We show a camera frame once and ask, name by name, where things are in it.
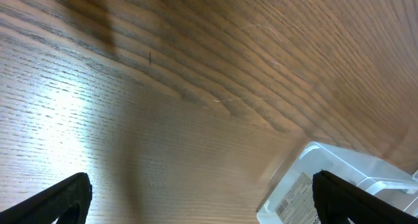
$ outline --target brown wooden tabletop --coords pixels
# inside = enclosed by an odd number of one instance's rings
[[[87,170],[90,223],[256,223],[318,140],[418,168],[417,0],[0,0],[0,207]]]

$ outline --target clear plastic container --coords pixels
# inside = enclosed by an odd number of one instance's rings
[[[418,182],[410,174],[371,155],[310,142],[257,213],[260,224],[282,223],[276,213],[281,200],[303,172],[312,179],[320,170],[327,170],[411,215],[417,213]]]

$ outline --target black object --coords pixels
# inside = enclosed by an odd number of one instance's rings
[[[5,224],[83,224],[92,198],[89,176],[80,172],[0,213]]]
[[[313,176],[313,201],[321,224],[413,223],[418,219],[328,171]]]

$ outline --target wooden table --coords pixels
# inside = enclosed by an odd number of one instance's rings
[[[0,205],[87,170],[90,223],[256,223],[307,140],[413,172],[416,1],[0,0]]]

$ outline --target white plastic container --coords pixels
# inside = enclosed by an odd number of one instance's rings
[[[277,213],[283,198],[302,173],[312,179],[320,170],[327,170],[409,214],[417,213],[411,204],[418,197],[418,182],[410,174],[371,155],[310,142],[257,213],[260,224],[283,223]]]

